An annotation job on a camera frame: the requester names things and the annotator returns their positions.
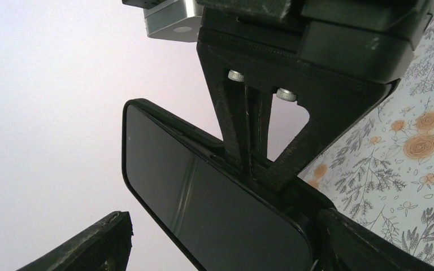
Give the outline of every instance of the silver metal block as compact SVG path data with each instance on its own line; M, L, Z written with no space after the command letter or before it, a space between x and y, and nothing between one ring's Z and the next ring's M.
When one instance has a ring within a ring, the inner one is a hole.
M197 42L203 7L195 0L167 0L144 10L147 36L160 40Z

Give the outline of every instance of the floral wallpaper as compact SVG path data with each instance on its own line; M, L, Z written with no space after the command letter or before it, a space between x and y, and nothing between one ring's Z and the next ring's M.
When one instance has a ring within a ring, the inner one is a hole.
M395 93L304 179L340 212L434 266L434 18Z

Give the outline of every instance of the orange rose pattern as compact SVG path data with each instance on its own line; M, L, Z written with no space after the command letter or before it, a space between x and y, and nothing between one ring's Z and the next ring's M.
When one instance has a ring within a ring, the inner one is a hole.
M427 174L426 176L423 176L422 178L420 178L420 183L422 183L424 185L433 185L434 184L434 174L430 173L430 174Z
M319 188L319 180L325 175L327 172L327 165L320 164L314 170L314 178L309 181L309 185L315 189Z
M432 186L434 185L434 174L429 173L429 174L423 176L422 178L420 178L418 180L418 182L412 182L412 183L419 185L418 188L416 189L417 192L420 192L420 190L422 188L424 188L425 186L427 186L429 189L431 189Z
M324 176L324 174L327 172L327 165L320 164L318 165L314 170L314 178L320 179Z
M420 159L434 154L434 135L418 134L405 143L403 151L408 158Z
M375 144L379 143L380 141L381 141L381 137L372 137L372 138L370 138L370 143L372 145L375 145Z
M392 123L392 131L398 132L405 128L405 120L396 120Z
M419 130L432 130L434 128L434 111L419 116L416 119L415 126Z

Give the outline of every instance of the screw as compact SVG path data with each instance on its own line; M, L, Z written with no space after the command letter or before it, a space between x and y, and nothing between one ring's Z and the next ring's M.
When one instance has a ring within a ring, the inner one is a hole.
M234 70L229 71L228 75L229 79L236 82L243 82L244 81L244 75L240 72L236 72Z
M277 97L287 102L295 102L297 100L297 96L294 93L282 88L277 89Z

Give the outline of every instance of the black plastic mount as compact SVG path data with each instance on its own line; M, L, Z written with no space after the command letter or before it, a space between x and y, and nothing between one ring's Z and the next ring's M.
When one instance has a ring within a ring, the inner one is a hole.
M226 159L285 193L305 166L395 89L434 1L244 2L198 1L205 9L197 51ZM244 81L230 80L230 70ZM310 120L263 171L253 160L266 156L278 88L295 93Z

